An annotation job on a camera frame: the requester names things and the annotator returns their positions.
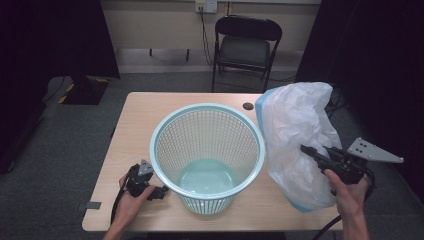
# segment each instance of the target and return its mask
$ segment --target gray carpet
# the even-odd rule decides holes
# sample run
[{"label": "gray carpet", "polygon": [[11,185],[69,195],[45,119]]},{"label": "gray carpet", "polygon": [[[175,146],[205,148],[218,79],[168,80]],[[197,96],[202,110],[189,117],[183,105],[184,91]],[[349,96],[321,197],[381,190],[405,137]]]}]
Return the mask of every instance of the gray carpet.
[{"label": "gray carpet", "polygon": [[[271,76],[282,80],[294,72]],[[82,227],[80,202],[90,200],[125,98],[130,92],[209,92],[210,72],[122,74],[113,80],[97,106],[57,104],[71,83],[54,78],[47,108],[37,129],[17,159],[15,169],[0,176],[0,239],[101,239],[104,233],[88,233]],[[224,73],[219,81],[235,79],[239,84],[260,88],[261,82],[244,74]],[[284,82],[271,81],[270,88]],[[217,92],[255,92],[217,86]],[[366,129],[348,108],[331,117],[344,147],[356,137],[372,141]],[[370,163],[377,189],[366,203],[372,239],[422,239],[424,209],[402,177],[390,164]],[[288,240],[311,239],[315,231],[288,232]],[[340,232],[335,232],[342,239]],[[137,234],[127,233],[126,238]],[[328,232],[322,239],[333,239]]]}]

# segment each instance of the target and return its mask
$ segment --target plastic bag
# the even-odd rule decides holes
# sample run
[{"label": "plastic bag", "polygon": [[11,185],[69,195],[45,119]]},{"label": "plastic bag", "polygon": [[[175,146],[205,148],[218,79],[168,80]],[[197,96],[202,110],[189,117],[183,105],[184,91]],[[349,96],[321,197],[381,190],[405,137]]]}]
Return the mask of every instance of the plastic bag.
[{"label": "plastic bag", "polygon": [[303,144],[328,157],[323,146],[341,148],[324,110],[332,90],[326,83],[295,83],[267,91],[255,103],[266,143],[268,173],[301,212],[335,204],[327,177],[300,151]]}]

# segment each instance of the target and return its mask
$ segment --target chair backrest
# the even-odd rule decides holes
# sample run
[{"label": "chair backrest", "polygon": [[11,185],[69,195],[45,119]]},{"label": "chair backrest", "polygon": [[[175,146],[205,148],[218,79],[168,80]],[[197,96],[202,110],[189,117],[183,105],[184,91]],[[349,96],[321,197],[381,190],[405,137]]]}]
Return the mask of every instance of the chair backrest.
[{"label": "chair backrest", "polygon": [[229,15],[220,18],[215,24],[215,35],[231,35],[279,42],[283,30],[272,20]]}]

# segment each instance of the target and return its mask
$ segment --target white basket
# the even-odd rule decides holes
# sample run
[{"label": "white basket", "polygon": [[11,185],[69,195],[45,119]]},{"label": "white basket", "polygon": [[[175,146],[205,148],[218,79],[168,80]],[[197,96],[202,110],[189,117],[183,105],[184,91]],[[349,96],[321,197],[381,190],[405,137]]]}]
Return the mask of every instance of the white basket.
[{"label": "white basket", "polygon": [[171,113],[150,141],[157,176],[198,214],[224,210],[256,178],[264,158],[255,124],[222,104],[194,104]]}]

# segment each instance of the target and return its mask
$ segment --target table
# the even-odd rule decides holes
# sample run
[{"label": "table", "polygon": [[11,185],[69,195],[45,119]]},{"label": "table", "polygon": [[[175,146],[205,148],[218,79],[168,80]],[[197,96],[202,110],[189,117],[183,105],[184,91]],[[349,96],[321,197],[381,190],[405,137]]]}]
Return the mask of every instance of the table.
[{"label": "table", "polygon": [[[171,112],[194,103],[221,103],[245,113],[257,124],[255,110],[244,110],[245,102],[255,103],[260,94],[227,93],[130,93],[91,197],[101,202],[98,210],[87,209],[82,226],[86,231],[106,231],[111,209],[119,191],[118,180],[128,169],[150,162],[149,143],[159,122]],[[150,184],[163,184],[154,175]],[[237,194],[231,205],[213,216],[189,211],[177,194],[168,191],[163,200],[146,201],[129,227],[138,232],[180,231],[289,231],[318,230],[338,215],[335,207],[312,213],[293,208],[267,173],[266,161],[255,181]],[[339,222],[333,230],[342,229]]]}]

